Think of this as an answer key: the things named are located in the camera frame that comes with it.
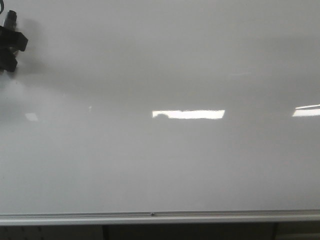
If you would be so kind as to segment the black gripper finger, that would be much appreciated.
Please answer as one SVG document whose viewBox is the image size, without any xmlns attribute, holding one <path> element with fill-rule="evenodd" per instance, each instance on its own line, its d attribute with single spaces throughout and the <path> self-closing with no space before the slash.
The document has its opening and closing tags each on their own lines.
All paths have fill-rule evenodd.
<svg viewBox="0 0 320 240">
<path fill-rule="evenodd" d="M 21 33 L 17 31 L 9 30 L 3 26 L 0 27 L 0 48 L 8 49 L 14 48 L 21 52 L 24 52 L 28 39 Z"/>
<path fill-rule="evenodd" d="M 17 67 L 15 55 L 7 48 L 0 50 L 0 69 L 13 73 Z"/>
</svg>

